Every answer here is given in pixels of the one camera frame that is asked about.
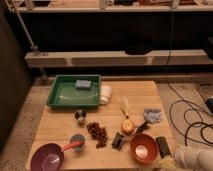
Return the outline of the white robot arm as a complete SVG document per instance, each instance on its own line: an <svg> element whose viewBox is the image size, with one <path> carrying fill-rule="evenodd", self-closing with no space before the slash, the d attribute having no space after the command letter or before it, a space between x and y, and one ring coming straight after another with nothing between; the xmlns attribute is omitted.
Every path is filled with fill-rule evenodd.
<svg viewBox="0 0 213 171"><path fill-rule="evenodd" d="M177 171L178 169L213 171L213 150L179 146L173 155L159 160L153 171Z"/></svg>

